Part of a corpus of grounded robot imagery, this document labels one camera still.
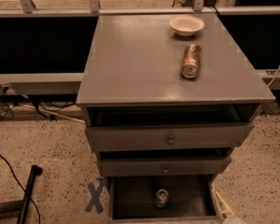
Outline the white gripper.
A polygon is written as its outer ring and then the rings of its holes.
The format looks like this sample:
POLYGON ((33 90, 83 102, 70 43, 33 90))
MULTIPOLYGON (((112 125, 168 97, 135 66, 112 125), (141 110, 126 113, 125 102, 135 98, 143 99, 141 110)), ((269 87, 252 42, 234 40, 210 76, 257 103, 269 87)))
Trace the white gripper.
POLYGON ((246 224, 246 222, 240 218, 235 217, 235 213, 231 210, 230 206, 223 199, 218 191, 215 192, 217 198, 217 205, 219 206, 219 212, 224 220, 221 224, 246 224))

